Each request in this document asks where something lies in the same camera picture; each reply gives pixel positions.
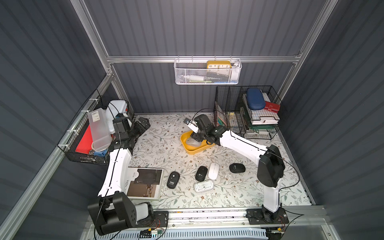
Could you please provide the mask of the yellow plastic storage box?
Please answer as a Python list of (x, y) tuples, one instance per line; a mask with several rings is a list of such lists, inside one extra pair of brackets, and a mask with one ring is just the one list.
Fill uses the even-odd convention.
[(215, 145), (208, 145), (205, 140), (203, 140), (202, 142), (194, 140), (193, 138), (191, 138), (192, 133), (194, 132), (189, 131), (181, 135), (182, 145), (188, 154), (194, 155), (203, 152)]

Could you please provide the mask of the black Lecoo mouse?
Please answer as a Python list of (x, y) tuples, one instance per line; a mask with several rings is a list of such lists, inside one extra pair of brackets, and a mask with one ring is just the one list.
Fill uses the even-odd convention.
[(208, 168), (205, 166), (200, 166), (196, 172), (195, 179), (198, 182), (203, 182), (207, 176)]

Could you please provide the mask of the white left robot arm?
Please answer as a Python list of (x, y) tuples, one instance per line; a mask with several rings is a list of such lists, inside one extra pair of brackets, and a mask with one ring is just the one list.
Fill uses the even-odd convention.
[(126, 190), (126, 184), (131, 180), (128, 169), (135, 144), (150, 128), (150, 121), (139, 117), (129, 124), (129, 118), (120, 117), (113, 120), (113, 124), (115, 134), (108, 147), (110, 160), (107, 174), (97, 198), (88, 205), (95, 236), (150, 225), (154, 220), (152, 205), (149, 202), (134, 205)]

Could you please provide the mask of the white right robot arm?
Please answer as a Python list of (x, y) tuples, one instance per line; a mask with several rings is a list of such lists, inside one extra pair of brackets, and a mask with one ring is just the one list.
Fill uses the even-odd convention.
[(240, 137), (228, 127), (214, 126), (206, 115), (193, 120), (185, 118), (184, 124), (193, 131), (194, 140), (228, 148), (252, 161), (258, 167), (257, 179), (264, 185), (263, 211), (274, 214), (281, 208), (280, 189), (286, 166), (278, 147), (259, 145)]

